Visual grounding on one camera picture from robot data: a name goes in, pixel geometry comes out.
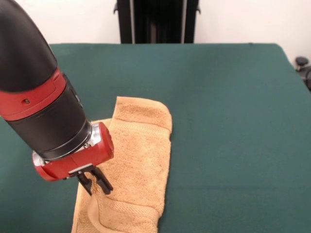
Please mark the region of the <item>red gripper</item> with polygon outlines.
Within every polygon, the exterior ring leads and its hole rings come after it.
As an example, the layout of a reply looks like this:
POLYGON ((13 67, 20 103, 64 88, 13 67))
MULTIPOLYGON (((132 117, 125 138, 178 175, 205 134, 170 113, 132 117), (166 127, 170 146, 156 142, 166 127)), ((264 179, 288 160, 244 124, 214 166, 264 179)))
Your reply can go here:
MULTIPOLYGON (((47 161, 34 152, 34 167, 43 179, 54 182, 74 176, 83 168, 93 165, 91 174, 102 191, 109 195, 113 191, 113 186, 96 166, 112 159, 113 153, 114 146, 109 130, 102 121, 99 121, 92 125, 92 134, 87 143, 74 153, 54 161, 47 161)), ((77 179, 91 196, 92 180, 82 172, 77 174, 77 179)))

